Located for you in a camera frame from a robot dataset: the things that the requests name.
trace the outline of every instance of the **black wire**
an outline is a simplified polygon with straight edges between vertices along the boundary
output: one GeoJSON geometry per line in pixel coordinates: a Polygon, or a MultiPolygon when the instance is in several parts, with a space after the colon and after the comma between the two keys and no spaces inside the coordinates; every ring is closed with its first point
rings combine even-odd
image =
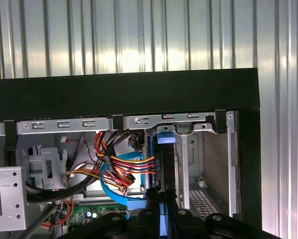
{"type": "Polygon", "coordinates": [[[114,132],[106,142],[107,148],[117,137],[123,135],[124,133],[125,133],[125,131],[123,131],[123,130],[114,132]]]}
{"type": "Polygon", "coordinates": [[[119,139],[117,139],[114,143],[113,143],[113,147],[116,147],[118,144],[120,144],[121,142],[123,142],[126,138],[128,138],[130,136],[130,134],[128,132],[125,132],[119,139]]]}
{"type": "Polygon", "coordinates": [[[27,202],[28,203],[44,203],[44,202],[56,202],[56,201],[60,201],[63,199],[66,199],[72,195],[78,194],[78,193],[82,193],[83,191],[86,190],[85,185],[81,182],[79,184],[77,184],[74,187],[71,187],[69,189],[65,189],[65,190],[61,190],[59,192],[62,192],[61,195],[57,195],[57,197],[55,197],[54,195],[49,196],[49,197],[37,197],[34,195],[30,195],[27,194],[27,202]]]}
{"type": "Polygon", "coordinates": [[[80,136],[79,141],[78,141],[78,144],[77,144],[75,153],[73,155],[73,158],[68,162],[68,166],[67,166],[68,170],[70,170],[72,168],[72,166],[74,165],[74,163],[75,163],[75,161],[78,157],[78,153],[80,151],[81,145],[84,143],[85,137],[86,137],[86,132],[83,132],[80,136]]]}
{"type": "MultiPolygon", "coordinates": [[[[61,210],[62,210],[62,204],[59,204],[55,213],[55,222],[59,220],[61,210]]],[[[56,239],[58,228],[59,227],[56,227],[56,225],[54,225],[53,232],[51,233],[51,236],[50,236],[51,239],[56,239]]]]}

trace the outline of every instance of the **wire bundle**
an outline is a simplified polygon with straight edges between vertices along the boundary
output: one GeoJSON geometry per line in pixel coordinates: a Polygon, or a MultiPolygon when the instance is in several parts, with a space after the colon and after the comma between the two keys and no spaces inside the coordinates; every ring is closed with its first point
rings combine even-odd
{"type": "MultiPolygon", "coordinates": [[[[73,215],[73,213],[74,213],[74,199],[73,199],[73,197],[70,197],[70,201],[71,201],[71,208],[70,208],[69,203],[68,203],[65,199],[63,200],[63,202],[64,202],[64,203],[66,204],[66,206],[67,206],[67,213],[66,213],[65,218],[63,218],[63,219],[60,220],[60,221],[55,222],[55,227],[58,226],[58,225],[64,224],[64,223],[71,217],[71,215],[73,215]]],[[[44,222],[44,223],[41,225],[41,227],[49,230],[50,227],[51,227],[51,223],[49,223],[49,222],[44,222]]]]}
{"type": "Polygon", "coordinates": [[[114,155],[110,156],[111,165],[113,171],[106,170],[104,174],[100,175],[100,168],[106,164],[105,154],[109,148],[113,148],[121,143],[123,140],[128,138],[130,135],[124,131],[118,131],[113,133],[107,142],[104,140],[105,132],[100,132],[96,134],[94,141],[94,149],[96,151],[97,161],[85,161],[79,164],[71,172],[68,172],[67,176],[72,176],[73,174],[84,174],[94,179],[103,178],[106,185],[112,185],[118,188],[127,188],[134,183],[133,174],[153,174],[152,170],[154,167],[153,159],[154,157],[148,158],[146,160],[124,160],[114,155]],[[93,165],[92,169],[87,169],[88,165],[93,165]]]}

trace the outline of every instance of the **metal panel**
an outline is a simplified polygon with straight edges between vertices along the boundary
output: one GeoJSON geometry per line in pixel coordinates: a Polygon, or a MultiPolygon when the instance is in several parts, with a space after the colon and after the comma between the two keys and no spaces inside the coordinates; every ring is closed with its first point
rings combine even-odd
{"type": "Polygon", "coordinates": [[[297,239],[298,0],[0,0],[0,78],[256,66],[263,228],[297,239]]]}
{"type": "Polygon", "coordinates": [[[69,46],[68,46],[68,19],[66,0],[48,0],[47,28],[48,52],[51,76],[68,76],[69,71],[69,46]]]}

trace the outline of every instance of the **yellow wire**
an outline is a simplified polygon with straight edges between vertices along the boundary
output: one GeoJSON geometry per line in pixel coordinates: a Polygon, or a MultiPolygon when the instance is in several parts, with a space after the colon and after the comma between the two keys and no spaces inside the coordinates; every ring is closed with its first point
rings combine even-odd
{"type": "MultiPolygon", "coordinates": [[[[94,177],[94,178],[99,178],[98,175],[95,175],[95,174],[92,174],[92,173],[88,173],[88,172],[85,172],[85,171],[80,171],[80,170],[75,170],[75,171],[73,171],[72,173],[73,173],[73,174],[75,174],[75,173],[82,173],[82,174],[86,174],[86,175],[92,176],[92,177],[94,177]]],[[[110,184],[110,185],[113,185],[113,186],[115,186],[115,187],[117,187],[117,188],[127,188],[127,186],[120,186],[120,185],[118,185],[118,184],[116,184],[116,183],[112,183],[112,182],[106,182],[106,183],[108,183],[108,184],[110,184]]]]}
{"type": "Polygon", "coordinates": [[[117,161],[120,161],[120,162],[124,162],[124,163],[135,163],[135,164],[142,164],[142,163],[146,163],[146,162],[149,162],[151,160],[154,159],[154,156],[153,157],[150,157],[150,158],[147,158],[145,160],[140,160],[140,161],[135,161],[135,160],[124,160],[124,159],[121,159],[121,158],[117,158],[115,156],[111,156],[112,159],[114,160],[117,160],[117,161]]]}

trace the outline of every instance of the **ventilation grille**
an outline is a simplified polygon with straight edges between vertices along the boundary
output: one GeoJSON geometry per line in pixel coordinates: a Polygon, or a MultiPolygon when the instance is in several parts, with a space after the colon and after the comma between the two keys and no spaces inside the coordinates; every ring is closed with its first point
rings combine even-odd
{"type": "Polygon", "coordinates": [[[218,212],[202,190],[191,190],[189,196],[191,203],[202,218],[218,212]]]}

